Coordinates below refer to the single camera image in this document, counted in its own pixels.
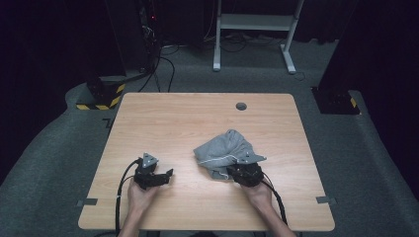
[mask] round hole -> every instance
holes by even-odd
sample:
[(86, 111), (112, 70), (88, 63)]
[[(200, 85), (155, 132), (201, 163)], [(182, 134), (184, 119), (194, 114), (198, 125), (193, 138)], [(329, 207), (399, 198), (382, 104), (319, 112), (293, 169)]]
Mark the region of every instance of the round hole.
[(239, 110), (239, 111), (244, 111), (244, 110), (247, 109), (247, 106), (246, 106), (246, 104), (244, 104), (242, 102), (239, 102), (239, 103), (236, 104), (236, 109)]

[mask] white metal stand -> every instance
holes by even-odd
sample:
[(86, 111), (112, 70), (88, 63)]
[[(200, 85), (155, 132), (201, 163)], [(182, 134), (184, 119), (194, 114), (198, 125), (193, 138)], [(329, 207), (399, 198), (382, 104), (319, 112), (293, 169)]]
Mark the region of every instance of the white metal stand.
[(299, 13), (301, 12), (304, 0), (298, 0), (296, 10), (292, 16), (272, 16), (272, 15), (245, 15), (245, 14), (221, 14), (221, 0), (218, 0), (218, 9), (216, 17), (216, 37), (213, 54), (213, 70), (221, 70), (221, 50), (220, 34), (221, 29), (236, 30), (261, 30), (261, 31), (279, 31), (289, 32), (286, 44), (281, 44), (281, 52), (287, 64), (290, 74), (295, 74), (295, 67), (290, 56), (290, 45), (293, 41), (296, 24), (298, 23)]

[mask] gray cloth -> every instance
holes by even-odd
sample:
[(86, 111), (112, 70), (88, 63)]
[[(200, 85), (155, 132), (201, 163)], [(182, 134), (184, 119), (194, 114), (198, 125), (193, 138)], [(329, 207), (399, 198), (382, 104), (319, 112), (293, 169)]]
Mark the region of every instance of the gray cloth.
[(228, 180), (227, 166), (234, 165), (246, 155), (254, 155), (252, 145), (234, 129), (219, 135), (194, 149), (199, 165), (208, 169), (213, 179)]

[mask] gray tape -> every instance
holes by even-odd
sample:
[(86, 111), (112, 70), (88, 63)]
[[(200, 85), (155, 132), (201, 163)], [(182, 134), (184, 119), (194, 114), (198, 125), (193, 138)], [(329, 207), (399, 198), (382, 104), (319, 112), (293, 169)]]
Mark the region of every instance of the gray tape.
[(329, 205), (334, 205), (336, 204), (336, 198), (335, 197), (316, 197), (317, 199), (317, 203), (322, 204), (322, 203), (329, 203)]
[(86, 198), (84, 201), (83, 200), (78, 200), (77, 203), (76, 203), (76, 206), (96, 205), (96, 203), (98, 203), (97, 198)]

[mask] metal frame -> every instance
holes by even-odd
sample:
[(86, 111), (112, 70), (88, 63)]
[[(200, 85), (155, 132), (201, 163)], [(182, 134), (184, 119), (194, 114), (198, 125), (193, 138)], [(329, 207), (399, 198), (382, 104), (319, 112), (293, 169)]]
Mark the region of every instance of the metal frame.
[[(281, 53), (284, 56), (284, 60), (287, 65), (287, 70), (290, 74), (295, 74), (295, 66), (293, 65), (293, 60), (290, 55), (290, 46), (291, 42), (293, 41), (293, 34), (295, 33), (295, 28), (298, 23), (299, 14), (302, 9), (302, 5), (304, 3), (304, 0), (298, 0), (296, 9), (294, 14), (292, 15), (292, 19), (290, 20), (290, 24), (288, 26), (284, 26), (284, 24), (288, 24), (289, 20), (287, 18), (281, 18), (280, 20), (283, 20), (281, 23), (278, 23), (278, 26), (267, 26), (267, 25), (261, 25), (261, 26), (240, 26), (240, 25), (233, 25), (233, 24), (223, 24), (221, 21), (222, 14), (221, 14), (221, 0), (218, 0), (218, 8), (217, 8), (217, 14), (216, 14), (216, 36), (215, 36), (215, 47), (214, 47), (214, 53), (213, 53), (213, 71), (220, 71), (221, 70), (221, 50), (220, 50), (220, 34), (221, 29), (246, 29), (246, 30), (264, 30), (264, 31), (288, 31), (287, 41), (285, 44), (281, 44)], [(275, 16), (258, 16), (254, 15), (257, 19), (259, 17), (261, 20), (266, 20), (267, 17), (272, 18), (272, 22), (276, 23), (278, 18)]]

